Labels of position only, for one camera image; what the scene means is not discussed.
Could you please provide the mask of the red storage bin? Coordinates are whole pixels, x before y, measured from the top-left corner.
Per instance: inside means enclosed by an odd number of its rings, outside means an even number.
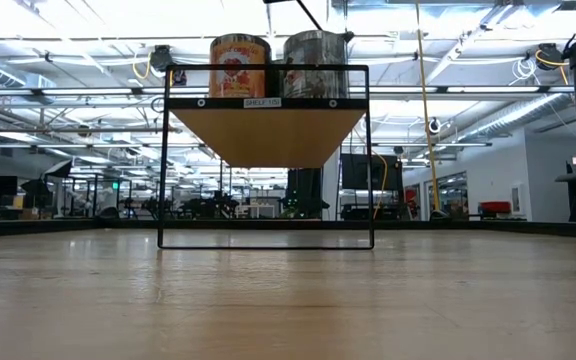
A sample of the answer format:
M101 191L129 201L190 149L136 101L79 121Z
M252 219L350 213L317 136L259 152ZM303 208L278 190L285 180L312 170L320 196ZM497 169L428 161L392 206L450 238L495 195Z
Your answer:
M496 218L511 214L512 208L507 201L486 201L479 203L478 211L482 218Z

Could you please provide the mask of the black softbox light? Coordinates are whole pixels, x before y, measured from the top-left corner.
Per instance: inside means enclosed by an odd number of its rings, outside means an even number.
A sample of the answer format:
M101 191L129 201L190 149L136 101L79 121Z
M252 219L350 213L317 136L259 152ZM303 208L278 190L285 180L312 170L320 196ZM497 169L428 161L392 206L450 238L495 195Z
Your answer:
M44 177L55 177L55 178L67 178L70 175L72 170L73 161L72 160L65 160L59 163L56 163L49 169L47 169L44 173Z

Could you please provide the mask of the black server cabinet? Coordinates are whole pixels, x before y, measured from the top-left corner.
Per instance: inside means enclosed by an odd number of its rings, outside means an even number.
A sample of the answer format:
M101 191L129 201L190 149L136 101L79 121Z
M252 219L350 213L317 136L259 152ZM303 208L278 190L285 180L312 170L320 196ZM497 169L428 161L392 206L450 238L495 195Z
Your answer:
M321 217L323 210L321 181L321 168L288 170L285 205L293 217Z

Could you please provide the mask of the orange candle jar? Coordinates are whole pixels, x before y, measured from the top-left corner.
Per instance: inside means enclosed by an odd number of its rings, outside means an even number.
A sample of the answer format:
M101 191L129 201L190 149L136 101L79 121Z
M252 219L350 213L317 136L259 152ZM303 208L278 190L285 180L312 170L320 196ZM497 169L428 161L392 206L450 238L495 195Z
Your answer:
M212 70L209 96L216 98L262 98L266 92L265 72L242 65L266 64L270 45L260 37L231 33L215 38L210 45L211 65L233 65L232 69Z

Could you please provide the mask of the white shelf label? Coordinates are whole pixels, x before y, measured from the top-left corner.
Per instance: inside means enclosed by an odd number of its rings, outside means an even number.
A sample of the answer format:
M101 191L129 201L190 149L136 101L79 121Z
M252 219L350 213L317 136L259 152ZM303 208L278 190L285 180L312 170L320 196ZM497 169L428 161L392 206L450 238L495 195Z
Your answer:
M280 97L271 98L246 98L243 101L245 109L252 108L281 108L282 99Z

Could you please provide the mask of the black metal table frame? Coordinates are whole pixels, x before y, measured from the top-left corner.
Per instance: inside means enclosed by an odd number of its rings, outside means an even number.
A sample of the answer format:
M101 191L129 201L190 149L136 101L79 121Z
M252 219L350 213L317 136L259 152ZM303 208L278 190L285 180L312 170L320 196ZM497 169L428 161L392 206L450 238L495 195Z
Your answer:
M18 220L0 221L0 236L39 234L51 232L83 231L96 229L157 229L156 220L110 220L110 219L65 219L65 220ZM174 220L164 223L166 229L184 230L366 230L363 221L319 221L319 220ZM576 223L548 223L527 221L378 221L374 230L481 230L517 232L576 237Z

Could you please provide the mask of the black wall screen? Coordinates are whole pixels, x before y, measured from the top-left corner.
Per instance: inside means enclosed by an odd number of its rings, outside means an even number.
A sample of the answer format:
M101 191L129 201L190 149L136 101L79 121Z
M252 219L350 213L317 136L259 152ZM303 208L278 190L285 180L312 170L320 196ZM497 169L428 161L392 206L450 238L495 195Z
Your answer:
M368 189L368 158L365 154L342 154L341 165L343 189ZM396 156L373 155L371 159L371 181L373 190L402 190L402 163Z

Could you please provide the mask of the silver ceiling duct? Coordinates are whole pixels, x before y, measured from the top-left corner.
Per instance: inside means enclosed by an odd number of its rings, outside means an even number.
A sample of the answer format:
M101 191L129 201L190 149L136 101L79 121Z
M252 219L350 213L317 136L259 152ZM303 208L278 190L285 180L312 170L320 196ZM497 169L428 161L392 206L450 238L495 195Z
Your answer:
M477 138L492 137L562 111L572 104L573 96L567 93L546 94L532 100L514 102L476 121L469 128L461 131L452 143L471 142Z

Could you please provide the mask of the wooden shelf with black frame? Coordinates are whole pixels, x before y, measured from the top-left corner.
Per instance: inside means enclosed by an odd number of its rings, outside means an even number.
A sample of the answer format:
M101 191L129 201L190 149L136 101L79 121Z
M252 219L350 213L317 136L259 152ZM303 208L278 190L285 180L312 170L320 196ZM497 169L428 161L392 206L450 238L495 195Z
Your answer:
M250 64L244 69L281 75L288 70L361 72L364 97L282 98L281 108L245 109L246 98L179 98L171 95L177 72L232 69L233 65L169 65L165 71L160 182L168 170L170 116L174 115L207 147L236 168L323 167L359 121L366 128L371 166L370 73L366 65Z

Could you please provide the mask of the silver grey candle jar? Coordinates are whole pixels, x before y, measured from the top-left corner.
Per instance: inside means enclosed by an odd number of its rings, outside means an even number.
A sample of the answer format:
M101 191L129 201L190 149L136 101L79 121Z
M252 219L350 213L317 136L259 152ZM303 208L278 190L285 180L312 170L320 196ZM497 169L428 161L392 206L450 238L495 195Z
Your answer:
M289 37L283 45L290 65L346 65L347 42L342 34L310 30ZM286 98L347 98L348 73L334 70L288 70L283 74Z

